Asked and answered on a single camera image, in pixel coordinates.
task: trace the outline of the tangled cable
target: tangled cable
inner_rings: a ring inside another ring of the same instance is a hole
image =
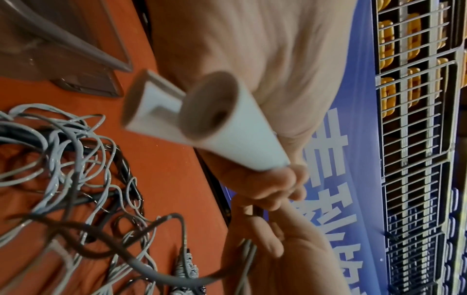
[[[52,112],[65,117],[65,119],[27,113],[28,109]],[[15,119],[20,117],[28,120],[40,120],[46,125],[34,129],[15,122]],[[95,125],[89,126],[86,120],[90,118],[99,118],[99,121]],[[144,200],[137,189],[137,179],[132,176],[128,162],[112,139],[95,133],[105,118],[104,115],[78,117],[46,104],[23,104],[12,108],[8,114],[0,112],[0,144],[17,144],[40,154],[37,160],[23,167],[1,173],[0,187],[18,185],[44,173],[47,173],[50,179],[45,191],[42,192],[43,196],[39,203],[31,209],[29,214],[11,216],[9,219],[18,220],[18,225],[0,237],[1,248],[12,241],[31,222],[47,226],[46,243],[42,252],[4,285],[0,294],[8,293],[14,288],[33,265],[50,251],[56,252],[62,258],[66,269],[66,273],[53,294],[60,294],[65,289],[83,258],[104,259],[112,257],[106,281],[93,293],[94,295],[113,294],[113,284],[131,271],[136,271],[141,275],[138,279],[148,281],[144,294],[152,294],[156,283],[190,288],[195,290],[196,294],[197,288],[213,283],[241,266],[243,266],[246,275],[251,264],[248,259],[202,278],[198,278],[198,274],[191,271],[189,265],[191,260],[187,261],[187,240],[183,217],[173,213],[155,221],[145,218]],[[62,163],[65,152],[72,152],[74,160]],[[124,189],[111,183],[110,167],[112,164],[117,166],[118,179],[124,184]],[[15,176],[33,169],[35,170],[27,176],[15,178]],[[102,185],[90,183],[91,180],[102,174],[104,176]],[[98,193],[84,193],[81,191],[83,187],[100,189],[100,191]],[[71,221],[70,217],[74,207],[88,203],[95,203],[95,208],[85,222]],[[47,217],[47,214],[61,209],[63,214],[60,220]],[[110,221],[116,212],[121,213],[115,221],[116,223],[125,218],[134,225],[134,230],[123,235],[121,241],[102,231],[103,226]],[[158,273],[156,263],[149,255],[149,247],[154,241],[157,226],[174,218],[178,219],[182,226],[180,252],[184,278],[180,277],[180,270],[178,270],[179,276]],[[70,233],[70,229],[80,232],[79,239]],[[64,239],[66,245],[59,243],[57,239],[59,236]],[[87,249],[86,244],[95,240],[105,243],[109,250],[94,252]],[[136,242],[140,242],[141,252],[137,256],[133,256],[127,248]],[[70,249],[75,252],[73,256],[70,254]],[[135,280],[137,279],[130,280],[126,285],[133,284]]]

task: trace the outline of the blue sign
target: blue sign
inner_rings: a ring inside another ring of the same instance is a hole
[[[304,150],[307,198],[294,202],[330,240],[352,295],[388,293],[375,89],[371,2],[359,0],[341,87]]]

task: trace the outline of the human hand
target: human hand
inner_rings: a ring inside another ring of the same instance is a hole
[[[232,222],[222,253],[222,267],[242,259],[242,243],[258,250],[245,288],[248,295],[349,295],[350,290],[329,241],[288,200],[269,213],[269,224],[251,215],[250,200],[232,200]],[[233,295],[240,273],[223,280]]]
[[[343,76],[356,0],[146,0],[159,74],[188,90],[232,72],[253,93],[292,165],[258,173],[201,151],[227,187],[263,209],[305,197],[302,149]]]

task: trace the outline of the white plastic tube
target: white plastic tube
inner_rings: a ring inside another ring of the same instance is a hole
[[[258,104],[228,72],[207,75],[186,95],[140,72],[125,96],[125,129],[211,151],[256,171],[290,164]]]

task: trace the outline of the metal wire rack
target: metal wire rack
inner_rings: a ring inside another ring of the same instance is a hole
[[[443,294],[464,14],[454,1],[373,4],[388,290]]]

